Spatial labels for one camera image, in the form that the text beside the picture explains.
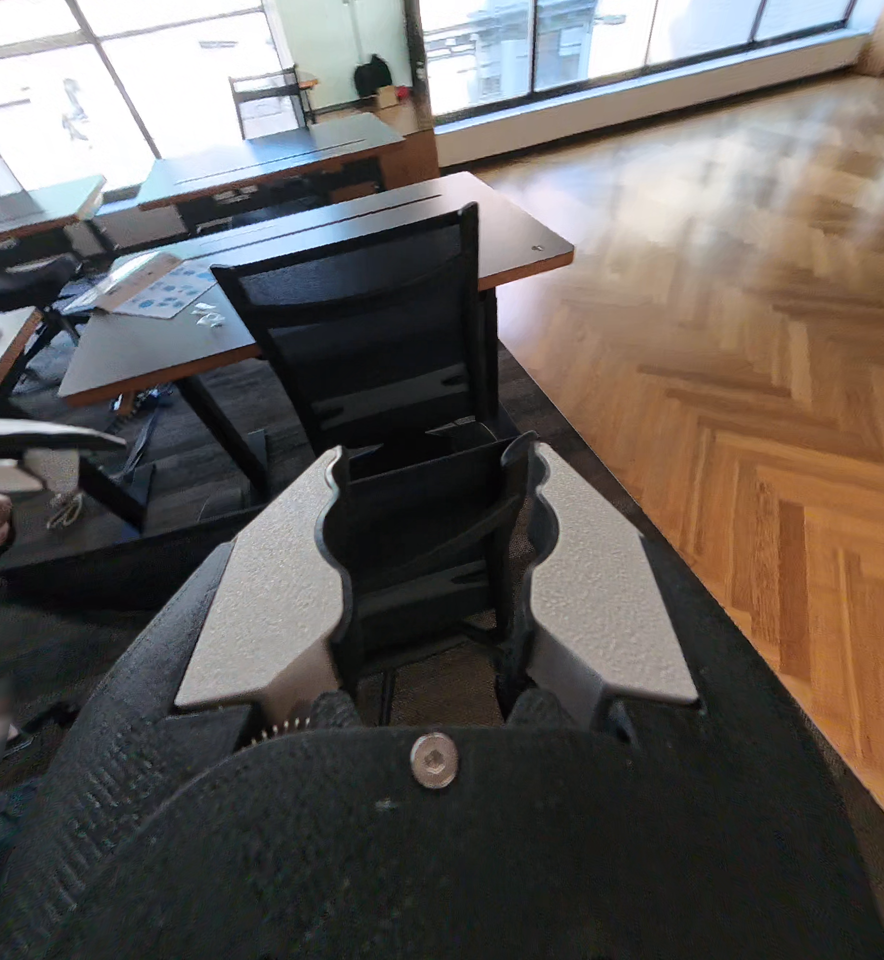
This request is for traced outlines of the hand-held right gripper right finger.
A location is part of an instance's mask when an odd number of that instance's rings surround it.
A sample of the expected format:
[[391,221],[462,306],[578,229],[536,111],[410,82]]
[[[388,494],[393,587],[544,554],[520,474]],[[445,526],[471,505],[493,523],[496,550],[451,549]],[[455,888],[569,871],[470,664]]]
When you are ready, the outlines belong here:
[[528,453],[524,570],[498,691],[511,710],[530,686],[579,727],[620,699],[690,708],[700,701],[676,629],[633,524],[547,442]]

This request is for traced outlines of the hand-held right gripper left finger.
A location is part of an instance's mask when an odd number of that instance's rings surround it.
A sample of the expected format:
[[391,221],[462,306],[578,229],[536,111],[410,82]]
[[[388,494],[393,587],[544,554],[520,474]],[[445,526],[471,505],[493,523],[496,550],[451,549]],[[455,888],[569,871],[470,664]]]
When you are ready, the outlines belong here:
[[306,724],[340,688],[332,643],[351,601],[324,522],[346,467],[341,446],[322,453],[233,539],[176,709],[252,704],[269,724]]

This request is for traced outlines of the black mesh chair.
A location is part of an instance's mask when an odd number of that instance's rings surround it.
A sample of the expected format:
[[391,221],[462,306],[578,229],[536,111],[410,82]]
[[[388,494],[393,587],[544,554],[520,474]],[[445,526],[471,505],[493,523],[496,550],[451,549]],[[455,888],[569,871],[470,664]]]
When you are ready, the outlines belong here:
[[464,636],[505,657],[536,435],[484,360],[479,208],[214,266],[317,458],[345,451],[324,540],[346,575],[340,689]]

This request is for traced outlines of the black padded stool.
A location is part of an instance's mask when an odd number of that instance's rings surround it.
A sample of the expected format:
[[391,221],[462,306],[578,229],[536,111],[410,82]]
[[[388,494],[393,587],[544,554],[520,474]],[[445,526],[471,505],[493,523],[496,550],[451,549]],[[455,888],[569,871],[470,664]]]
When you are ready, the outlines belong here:
[[46,330],[64,331],[76,345],[76,325],[56,308],[64,289],[82,275],[83,263],[73,254],[61,254],[23,269],[0,270],[0,314],[21,308],[40,310]]

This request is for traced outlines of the cardboard box with blue print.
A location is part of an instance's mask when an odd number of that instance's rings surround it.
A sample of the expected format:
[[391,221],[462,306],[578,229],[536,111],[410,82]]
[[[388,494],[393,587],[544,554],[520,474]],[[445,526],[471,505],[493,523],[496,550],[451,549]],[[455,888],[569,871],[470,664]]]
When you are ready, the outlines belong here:
[[216,285],[206,266],[163,251],[146,252],[113,267],[60,312],[77,316],[100,311],[171,320]]

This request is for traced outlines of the large glass window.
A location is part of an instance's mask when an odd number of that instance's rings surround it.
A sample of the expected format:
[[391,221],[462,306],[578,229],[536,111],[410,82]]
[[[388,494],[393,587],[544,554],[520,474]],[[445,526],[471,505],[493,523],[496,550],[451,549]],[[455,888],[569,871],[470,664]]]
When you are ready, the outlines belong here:
[[469,115],[806,40],[847,26],[844,1],[419,2],[434,114]]
[[27,188],[240,140],[229,80],[279,66],[262,2],[0,1],[0,153]]

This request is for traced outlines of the wooden cabinet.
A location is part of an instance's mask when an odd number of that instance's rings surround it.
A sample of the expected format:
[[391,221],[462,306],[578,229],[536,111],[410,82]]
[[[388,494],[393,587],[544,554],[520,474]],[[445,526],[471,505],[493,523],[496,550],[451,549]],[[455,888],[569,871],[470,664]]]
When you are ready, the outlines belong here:
[[376,118],[402,138],[398,149],[378,163],[386,189],[412,186],[440,177],[435,120],[428,103],[407,100],[376,111]]

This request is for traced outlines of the frosted glass partition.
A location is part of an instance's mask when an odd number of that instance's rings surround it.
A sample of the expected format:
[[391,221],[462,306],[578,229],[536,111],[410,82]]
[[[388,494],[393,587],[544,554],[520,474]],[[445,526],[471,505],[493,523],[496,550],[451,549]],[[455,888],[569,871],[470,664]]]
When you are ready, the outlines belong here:
[[356,69],[374,55],[388,65],[395,86],[412,85],[402,1],[278,1],[264,6],[280,27],[283,65],[316,78],[309,94],[316,112],[356,102]]

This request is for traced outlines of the black backpack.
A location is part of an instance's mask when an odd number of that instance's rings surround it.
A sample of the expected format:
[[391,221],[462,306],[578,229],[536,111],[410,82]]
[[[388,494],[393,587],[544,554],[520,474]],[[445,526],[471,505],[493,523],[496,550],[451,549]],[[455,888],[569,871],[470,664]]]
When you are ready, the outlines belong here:
[[373,98],[379,90],[395,86],[388,63],[378,54],[372,54],[363,63],[355,66],[352,84],[360,100]]

